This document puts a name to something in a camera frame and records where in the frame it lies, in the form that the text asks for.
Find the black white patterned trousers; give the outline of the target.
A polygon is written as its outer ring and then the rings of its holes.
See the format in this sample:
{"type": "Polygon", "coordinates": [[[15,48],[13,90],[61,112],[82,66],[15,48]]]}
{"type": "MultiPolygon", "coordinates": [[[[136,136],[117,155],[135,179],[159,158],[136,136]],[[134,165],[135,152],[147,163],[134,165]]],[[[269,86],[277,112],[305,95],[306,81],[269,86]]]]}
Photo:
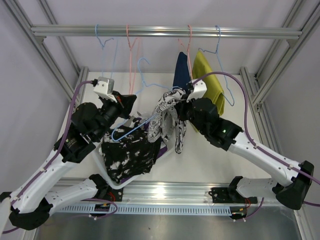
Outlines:
{"type": "Polygon", "coordinates": [[[102,139],[101,151],[107,175],[120,183],[133,176],[147,174],[156,163],[162,140],[148,141],[148,132],[137,129],[120,141],[114,141],[131,128],[121,126],[115,132],[109,130],[102,139]]]}

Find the grey white printed trousers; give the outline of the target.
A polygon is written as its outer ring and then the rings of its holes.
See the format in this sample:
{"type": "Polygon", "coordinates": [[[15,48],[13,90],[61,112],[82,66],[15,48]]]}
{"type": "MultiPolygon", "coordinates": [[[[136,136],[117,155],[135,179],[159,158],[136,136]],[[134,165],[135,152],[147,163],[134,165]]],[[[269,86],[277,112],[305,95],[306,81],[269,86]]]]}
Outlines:
{"type": "Polygon", "coordinates": [[[152,112],[147,131],[147,140],[150,143],[158,139],[166,143],[175,136],[174,149],[177,154],[183,151],[187,122],[179,119],[175,106],[182,101],[185,93],[179,87],[165,92],[152,112]]]}

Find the olive yellow trousers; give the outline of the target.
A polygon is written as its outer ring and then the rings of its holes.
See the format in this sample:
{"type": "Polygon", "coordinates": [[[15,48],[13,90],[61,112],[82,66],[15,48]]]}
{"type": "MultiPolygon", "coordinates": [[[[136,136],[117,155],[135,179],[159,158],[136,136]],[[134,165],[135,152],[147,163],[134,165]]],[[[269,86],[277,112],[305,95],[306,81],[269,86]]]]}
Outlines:
{"type": "MultiPolygon", "coordinates": [[[[205,55],[199,50],[195,56],[192,67],[192,78],[198,79],[206,74],[213,72],[205,55]]],[[[223,115],[225,109],[224,90],[215,74],[211,74],[202,80],[206,85],[204,98],[208,98],[217,107],[220,116],[223,115]]]]}

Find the white plastic basket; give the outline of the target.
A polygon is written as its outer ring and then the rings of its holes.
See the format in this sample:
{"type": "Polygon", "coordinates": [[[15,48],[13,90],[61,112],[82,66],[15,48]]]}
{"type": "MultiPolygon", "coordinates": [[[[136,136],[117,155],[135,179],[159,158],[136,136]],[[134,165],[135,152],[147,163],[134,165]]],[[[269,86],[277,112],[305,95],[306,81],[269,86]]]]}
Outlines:
{"type": "MultiPolygon", "coordinates": [[[[108,185],[114,189],[114,190],[120,190],[122,188],[124,188],[126,185],[128,185],[129,183],[131,183],[132,181],[136,180],[137,178],[140,178],[141,176],[146,175],[146,173],[144,174],[140,174],[140,175],[134,175],[132,177],[129,178],[125,178],[124,180],[122,180],[120,183],[117,183],[116,181],[113,181],[110,176],[107,173],[106,170],[106,166],[105,166],[105,161],[102,155],[102,148],[101,145],[102,143],[94,143],[96,146],[96,149],[93,150],[89,156],[94,160],[97,168],[99,169],[99,174],[104,178],[104,180],[108,183],[108,185]]],[[[165,152],[163,152],[160,157],[157,158],[156,160],[156,164],[161,162],[162,160],[164,160],[165,158],[167,158],[171,153],[175,153],[175,141],[174,140],[169,140],[168,142],[162,142],[162,144],[166,146],[161,148],[160,150],[164,150],[166,149],[165,152]]]]}

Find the pink hanger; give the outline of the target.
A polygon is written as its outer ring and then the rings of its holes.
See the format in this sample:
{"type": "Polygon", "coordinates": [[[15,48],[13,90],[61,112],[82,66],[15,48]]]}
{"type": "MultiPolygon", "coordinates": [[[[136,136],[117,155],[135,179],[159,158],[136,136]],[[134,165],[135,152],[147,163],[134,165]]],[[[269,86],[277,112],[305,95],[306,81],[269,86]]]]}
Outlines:
{"type": "Polygon", "coordinates": [[[191,41],[192,41],[192,37],[193,37],[193,32],[192,32],[192,27],[190,24],[188,24],[187,27],[189,30],[187,45],[185,45],[180,38],[178,38],[178,43],[186,51],[188,73],[189,73],[190,78],[192,79],[193,75],[192,75],[192,66],[191,66],[191,60],[190,60],[190,46],[191,46],[191,41]]]}
{"type": "Polygon", "coordinates": [[[126,38],[129,48],[129,93],[132,94],[135,81],[136,81],[136,74],[137,74],[137,66],[134,66],[133,61],[133,50],[136,46],[136,55],[135,55],[135,62],[138,63],[138,57],[140,56],[140,48],[141,48],[141,38],[135,37],[133,42],[130,40],[129,36],[129,25],[126,25],[126,38]]]}

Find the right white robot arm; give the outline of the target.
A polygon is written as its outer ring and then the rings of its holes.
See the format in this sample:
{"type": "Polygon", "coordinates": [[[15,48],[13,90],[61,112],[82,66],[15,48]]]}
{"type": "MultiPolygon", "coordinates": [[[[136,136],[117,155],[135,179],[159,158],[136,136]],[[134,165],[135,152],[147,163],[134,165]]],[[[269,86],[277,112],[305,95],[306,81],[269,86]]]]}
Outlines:
{"type": "Polygon", "coordinates": [[[213,146],[236,154],[270,175],[251,179],[236,176],[228,186],[228,198],[270,198],[292,210],[300,210],[312,184],[314,165],[286,158],[270,148],[255,143],[235,123],[221,118],[208,98],[183,100],[175,107],[179,120],[188,120],[213,146]]]}

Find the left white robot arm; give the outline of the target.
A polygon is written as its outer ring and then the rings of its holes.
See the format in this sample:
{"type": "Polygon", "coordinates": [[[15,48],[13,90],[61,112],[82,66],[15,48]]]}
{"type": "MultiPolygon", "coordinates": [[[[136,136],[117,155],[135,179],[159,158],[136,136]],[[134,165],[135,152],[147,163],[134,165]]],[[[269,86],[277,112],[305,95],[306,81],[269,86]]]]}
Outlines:
{"type": "Polygon", "coordinates": [[[136,99],[134,94],[113,91],[109,97],[100,97],[100,108],[85,102],[68,115],[65,133],[41,167],[17,190],[0,195],[1,200],[8,197],[11,201],[8,219],[15,228],[36,229],[68,205],[107,197],[109,185],[98,173],[61,191],[51,193],[50,190],[96,149],[118,118],[129,118],[136,99]]]}

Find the navy blue trousers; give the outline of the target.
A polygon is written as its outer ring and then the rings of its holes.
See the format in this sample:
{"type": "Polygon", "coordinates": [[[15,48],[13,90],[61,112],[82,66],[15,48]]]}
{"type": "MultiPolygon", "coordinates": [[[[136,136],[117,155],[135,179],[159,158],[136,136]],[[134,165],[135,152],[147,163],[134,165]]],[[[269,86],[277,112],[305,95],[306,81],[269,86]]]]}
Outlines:
{"type": "Polygon", "coordinates": [[[182,51],[178,54],[174,77],[173,77],[173,89],[181,88],[187,94],[190,93],[189,83],[191,81],[189,68],[188,68],[188,56],[182,51]]]}

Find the purple camouflage trousers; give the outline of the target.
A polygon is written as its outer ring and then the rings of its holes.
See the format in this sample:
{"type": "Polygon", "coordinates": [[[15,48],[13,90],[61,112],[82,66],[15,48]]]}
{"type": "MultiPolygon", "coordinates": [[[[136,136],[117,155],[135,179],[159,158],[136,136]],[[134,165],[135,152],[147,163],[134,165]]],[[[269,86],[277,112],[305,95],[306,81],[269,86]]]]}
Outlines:
{"type": "Polygon", "coordinates": [[[124,130],[126,136],[120,140],[122,148],[125,148],[126,157],[121,163],[117,176],[119,182],[135,175],[148,174],[155,165],[157,158],[166,151],[166,145],[162,139],[149,142],[147,139],[149,122],[148,117],[136,113],[119,126],[117,131],[124,130]]]}

